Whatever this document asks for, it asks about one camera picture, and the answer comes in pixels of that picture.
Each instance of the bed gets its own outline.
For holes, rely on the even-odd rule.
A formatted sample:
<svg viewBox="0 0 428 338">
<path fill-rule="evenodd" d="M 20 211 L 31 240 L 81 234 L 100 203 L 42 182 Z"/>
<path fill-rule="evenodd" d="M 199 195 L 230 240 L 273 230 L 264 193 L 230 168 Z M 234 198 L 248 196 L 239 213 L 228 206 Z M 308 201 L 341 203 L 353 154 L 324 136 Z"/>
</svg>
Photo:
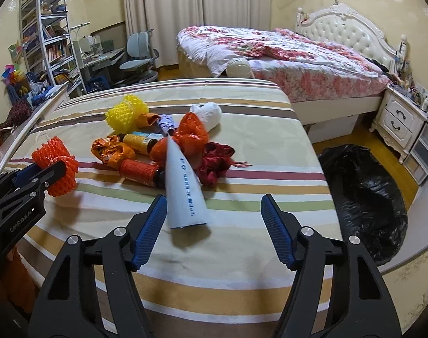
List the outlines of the bed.
<svg viewBox="0 0 428 338">
<path fill-rule="evenodd" d="M 272 246 L 260 215 L 262 195 L 272 193 L 283 210 L 325 237 L 341 239 L 341 232 L 309 139 L 287 96 L 269 81 L 210 78 L 136 85 L 75 98 L 47 114 L 3 167 L 24 168 L 33 150 L 58 136 L 79 162 L 77 189 L 46 196 L 46 216 L 17 245 L 24 264 L 40 285 L 70 235 L 102 237 L 126 225 L 162 192 L 121 178 L 91 154 L 93 140 L 112 131 L 104 113 L 126 94 L 177 121 L 191 104 L 215 101 L 224 115 L 211 140 L 232 145 L 236 161 L 252 164 L 230 169 L 217 189 L 204 191 L 212 224 L 170 231 L 164 223 L 149 263 L 134 273 L 156 336 L 270 337 L 294 273 Z M 95 276 L 104 325 L 115 331 L 100 268 Z M 316 330 L 325 322 L 331 277 L 327 267 Z"/>
<path fill-rule="evenodd" d="M 365 57 L 394 72 L 396 50 L 384 33 L 343 3 L 304 16 L 299 8 L 296 34 L 186 28 L 178 35 L 180 72 L 227 75 L 235 59 L 246 56 L 255 78 L 277 83 L 304 125 L 377 110 L 389 79 Z"/>
</svg>

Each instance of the curtain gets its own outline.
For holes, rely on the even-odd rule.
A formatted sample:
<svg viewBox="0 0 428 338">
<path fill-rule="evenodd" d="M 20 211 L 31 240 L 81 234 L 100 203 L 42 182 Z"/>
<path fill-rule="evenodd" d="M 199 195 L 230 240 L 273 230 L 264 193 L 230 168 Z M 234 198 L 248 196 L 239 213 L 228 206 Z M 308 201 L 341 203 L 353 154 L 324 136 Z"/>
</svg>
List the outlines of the curtain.
<svg viewBox="0 0 428 338">
<path fill-rule="evenodd" d="M 177 34 L 203 23 L 201 0 L 124 0 L 127 34 L 154 29 L 151 42 L 159 51 L 156 66 L 178 63 Z"/>
<path fill-rule="evenodd" d="M 269 30 L 270 0 L 123 0 L 128 36 L 154 29 L 156 65 L 178 63 L 176 36 L 184 28 L 215 25 Z"/>
</svg>

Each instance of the bookshelf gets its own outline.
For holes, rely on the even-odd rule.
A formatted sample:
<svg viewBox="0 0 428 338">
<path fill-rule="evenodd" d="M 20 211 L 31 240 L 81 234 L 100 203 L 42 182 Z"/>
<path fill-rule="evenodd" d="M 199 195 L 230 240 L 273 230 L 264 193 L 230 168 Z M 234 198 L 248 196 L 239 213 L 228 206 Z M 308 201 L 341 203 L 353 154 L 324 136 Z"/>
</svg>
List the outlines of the bookshelf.
<svg viewBox="0 0 428 338">
<path fill-rule="evenodd" d="M 52 86 L 66 82 L 69 98 L 86 94 L 70 39 L 66 0 L 20 0 L 20 37 L 30 37 L 23 52 L 26 69 L 43 73 Z"/>
</svg>

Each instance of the silver screw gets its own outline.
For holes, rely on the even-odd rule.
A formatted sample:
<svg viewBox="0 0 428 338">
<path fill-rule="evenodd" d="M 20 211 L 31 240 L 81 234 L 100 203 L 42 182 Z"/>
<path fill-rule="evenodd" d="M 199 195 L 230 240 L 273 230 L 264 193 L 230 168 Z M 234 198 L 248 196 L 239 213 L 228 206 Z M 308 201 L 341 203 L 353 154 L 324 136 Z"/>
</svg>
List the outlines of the silver screw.
<svg viewBox="0 0 428 338">
<path fill-rule="evenodd" d="M 352 235 L 352 236 L 350 236 L 349 237 L 349 241 L 350 241 L 350 243 L 352 243 L 352 244 L 355 244 L 355 245 L 358 245 L 359 243 L 360 243 L 360 238 L 359 237 L 357 237 L 357 236 L 355 236 L 355 235 Z"/>
<path fill-rule="evenodd" d="M 301 229 L 301 233 L 305 236 L 312 236 L 314 234 L 314 230 L 312 228 L 303 228 Z"/>
<path fill-rule="evenodd" d="M 78 237 L 76 235 L 72 235 L 67 239 L 67 243 L 69 243 L 70 245 L 78 243 Z"/>
<path fill-rule="evenodd" d="M 115 230 L 114 230 L 114 235 L 115 236 L 123 236 L 123 235 L 125 235 L 127 233 L 127 229 L 125 229 L 125 228 L 116 228 Z"/>
</svg>

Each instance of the chair seat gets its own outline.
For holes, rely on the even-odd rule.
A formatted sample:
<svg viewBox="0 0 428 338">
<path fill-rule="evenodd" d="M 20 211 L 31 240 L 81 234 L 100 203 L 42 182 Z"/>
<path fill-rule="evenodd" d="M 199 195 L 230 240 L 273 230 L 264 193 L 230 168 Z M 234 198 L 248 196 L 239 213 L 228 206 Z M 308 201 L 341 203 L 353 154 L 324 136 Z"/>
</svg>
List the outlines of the chair seat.
<svg viewBox="0 0 428 338">
<path fill-rule="evenodd" d="M 120 65 L 120 69 L 125 71 L 134 71 L 142 66 L 149 64 L 150 62 L 152 62 L 152 58 L 147 58 L 145 60 L 127 61 Z"/>
</svg>

